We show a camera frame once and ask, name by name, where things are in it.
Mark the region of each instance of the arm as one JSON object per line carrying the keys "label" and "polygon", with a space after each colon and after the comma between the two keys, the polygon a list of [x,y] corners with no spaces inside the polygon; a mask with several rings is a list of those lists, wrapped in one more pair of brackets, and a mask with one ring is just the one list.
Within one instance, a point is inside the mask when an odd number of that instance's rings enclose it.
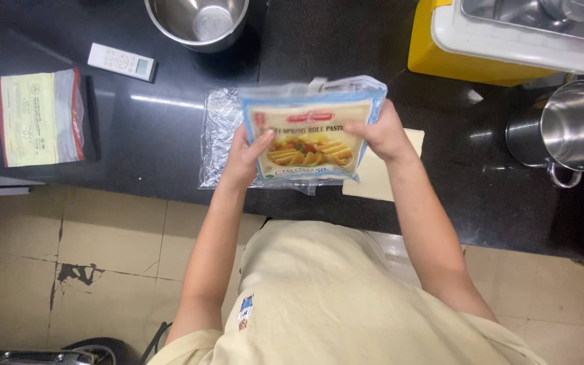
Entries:
{"label": "arm", "polygon": [[386,100],[377,124],[347,131],[366,138],[387,165],[402,237],[423,290],[455,311],[497,321],[468,275],[456,231],[393,104]]}
{"label": "arm", "polygon": [[199,331],[222,331],[221,307],[236,257],[236,240],[249,184],[256,178],[256,159],[272,143],[265,133],[252,147],[245,127],[234,134],[226,167],[186,265],[179,308],[166,344]]}

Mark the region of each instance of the hand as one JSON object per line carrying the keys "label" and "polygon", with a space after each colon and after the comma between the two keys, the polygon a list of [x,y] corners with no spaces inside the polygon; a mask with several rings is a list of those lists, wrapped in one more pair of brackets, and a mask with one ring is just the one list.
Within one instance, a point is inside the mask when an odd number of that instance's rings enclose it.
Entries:
{"label": "hand", "polygon": [[273,140],[274,131],[268,130],[250,146],[245,125],[240,124],[234,133],[229,158],[226,160],[220,181],[227,182],[232,187],[247,189],[256,178],[256,159],[272,145]]}
{"label": "hand", "polygon": [[414,151],[409,137],[402,128],[400,117],[389,99],[384,101],[377,123],[349,123],[345,125],[345,131],[366,139],[371,150],[387,164],[400,162],[403,158],[411,156]]}

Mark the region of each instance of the stainless steel pot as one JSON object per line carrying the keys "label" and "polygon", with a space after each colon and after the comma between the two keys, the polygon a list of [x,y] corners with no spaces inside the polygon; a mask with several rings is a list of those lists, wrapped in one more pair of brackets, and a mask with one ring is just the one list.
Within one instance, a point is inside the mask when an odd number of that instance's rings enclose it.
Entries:
{"label": "stainless steel pot", "polygon": [[[506,127],[511,154],[527,166],[546,168],[556,187],[572,188],[584,171],[584,80],[570,82],[539,98]],[[569,183],[557,168],[573,170]]]}
{"label": "stainless steel pot", "polygon": [[248,5],[249,0],[145,0],[150,19],[162,33],[204,53],[236,43]]}

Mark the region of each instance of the yellow container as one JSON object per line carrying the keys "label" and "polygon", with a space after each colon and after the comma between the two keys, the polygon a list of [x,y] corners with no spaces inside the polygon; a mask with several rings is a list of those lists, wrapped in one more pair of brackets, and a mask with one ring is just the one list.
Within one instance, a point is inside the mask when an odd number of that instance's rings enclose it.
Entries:
{"label": "yellow container", "polygon": [[439,6],[453,6],[452,0],[420,0],[418,3],[408,60],[411,71],[502,87],[514,87],[559,72],[442,50],[432,39],[432,13]]}

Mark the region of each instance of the air conditioner remote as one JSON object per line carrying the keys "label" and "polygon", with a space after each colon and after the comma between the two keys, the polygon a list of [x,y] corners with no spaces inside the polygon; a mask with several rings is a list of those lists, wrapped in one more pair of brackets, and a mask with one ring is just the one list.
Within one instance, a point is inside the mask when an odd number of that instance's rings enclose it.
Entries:
{"label": "air conditioner remote", "polygon": [[155,63],[152,58],[121,51],[120,49],[103,46],[98,43],[92,43],[92,50],[87,61],[87,64],[90,66],[147,82],[152,81]]}

